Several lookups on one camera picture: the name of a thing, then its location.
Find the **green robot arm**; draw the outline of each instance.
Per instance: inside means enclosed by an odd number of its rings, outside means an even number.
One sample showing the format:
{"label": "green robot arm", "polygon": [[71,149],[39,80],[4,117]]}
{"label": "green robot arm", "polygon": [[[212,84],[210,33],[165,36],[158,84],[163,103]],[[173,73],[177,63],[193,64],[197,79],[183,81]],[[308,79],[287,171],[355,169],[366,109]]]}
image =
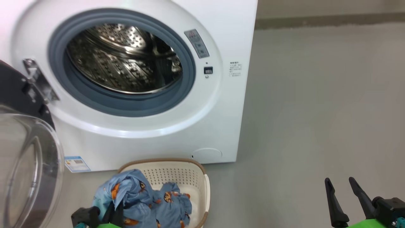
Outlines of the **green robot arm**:
{"label": "green robot arm", "polygon": [[363,191],[357,181],[349,178],[353,193],[360,201],[366,219],[348,226],[349,217],[342,211],[335,196],[335,188],[329,178],[325,179],[330,222],[334,228],[405,228],[405,202],[398,198],[383,199],[375,197],[373,201]]}
{"label": "green robot arm", "polygon": [[124,225],[124,203],[121,201],[115,209],[111,202],[103,215],[99,219],[100,209],[96,206],[90,208],[79,208],[72,215],[72,225],[74,228],[122,228]]}

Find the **gray floor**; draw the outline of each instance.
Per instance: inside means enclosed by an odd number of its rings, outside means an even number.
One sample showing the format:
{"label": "gray floor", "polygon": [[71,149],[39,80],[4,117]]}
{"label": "gray floor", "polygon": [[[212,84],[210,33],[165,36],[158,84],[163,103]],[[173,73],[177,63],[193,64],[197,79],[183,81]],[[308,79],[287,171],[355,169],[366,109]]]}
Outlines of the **gray floor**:
{"label": "gray floor", "polygon": [[[207,228],[330,227],[330,177],[350,224],[373,198],[405,200],[405,25],[257,31],[238,161],[206,165]],[[70,228],[114,172],[64,176],[48,227]]]}

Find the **washing machine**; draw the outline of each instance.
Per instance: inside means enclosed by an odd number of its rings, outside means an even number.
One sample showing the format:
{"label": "washing machine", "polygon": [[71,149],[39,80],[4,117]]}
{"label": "washing machine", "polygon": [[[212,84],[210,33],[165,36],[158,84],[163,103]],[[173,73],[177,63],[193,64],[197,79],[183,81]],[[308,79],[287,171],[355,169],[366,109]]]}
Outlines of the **washing machine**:
{"label": "washing machine", "polygon": [[21,89],[43,102],[72,172],[162,157],[234,162],[256,7],[5,1],[0,60],[27,77]]}

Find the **fabric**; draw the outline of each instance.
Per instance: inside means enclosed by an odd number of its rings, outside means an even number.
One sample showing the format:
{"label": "fabric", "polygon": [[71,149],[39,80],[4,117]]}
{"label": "fabric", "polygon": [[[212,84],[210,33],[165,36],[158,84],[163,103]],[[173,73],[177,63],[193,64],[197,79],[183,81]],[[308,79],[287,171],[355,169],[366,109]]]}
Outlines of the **fabric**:
{"label": "fabric", "polygon": [[124,203],[124,224],[131,228],[156,227],[156,221],[151,217],[151,205],[156,197],[146,177],[139,170],[130,170],[114,175],[102,184],[94,196],[93,206],[100,209],[99,219],[102,220],[111,202],[117,209],[119,203]]}
{"label": "fabric", "polygon": [[190,223],[190,195],[181,194],[176,183],[165,183],[158,197],[163,199],[156,207],[158,228],[184,228]]}
{"label": "fabric", "polygon": [[93,206],[100,209],[100,220],[111,202],[114,210],[123,202],[125,228],[184,228],[190,223],[190,195],[170,182],[155,191],[139,170],[116,174],[97,189]]}

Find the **door glass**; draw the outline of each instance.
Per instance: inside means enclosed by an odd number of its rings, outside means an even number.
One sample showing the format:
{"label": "door glass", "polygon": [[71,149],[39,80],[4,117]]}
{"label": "door glass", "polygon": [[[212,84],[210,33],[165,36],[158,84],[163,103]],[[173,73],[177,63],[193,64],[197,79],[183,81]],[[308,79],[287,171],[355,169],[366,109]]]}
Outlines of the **door glass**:
{"label": "door glass", "polygon": [[62,186],[63,154],[54,130],[0,106],[0,145],[0,224],[45,226]]}

